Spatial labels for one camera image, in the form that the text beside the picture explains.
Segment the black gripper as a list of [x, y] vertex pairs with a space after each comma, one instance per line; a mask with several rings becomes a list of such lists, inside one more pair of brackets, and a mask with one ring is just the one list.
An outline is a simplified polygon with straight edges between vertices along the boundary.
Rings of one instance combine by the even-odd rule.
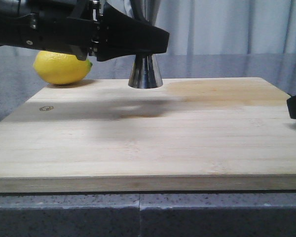
[[22, 46], [75, 55], [84, 61], [97, 51], [99, 0], [21, 0]]

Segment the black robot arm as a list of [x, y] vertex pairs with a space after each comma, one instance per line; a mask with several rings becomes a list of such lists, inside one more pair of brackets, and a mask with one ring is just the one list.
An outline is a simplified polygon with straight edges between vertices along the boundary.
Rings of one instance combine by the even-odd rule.
[[0, 45], [99, 62], [165, 53], [169, 33], [95, 0], [0, 0]]

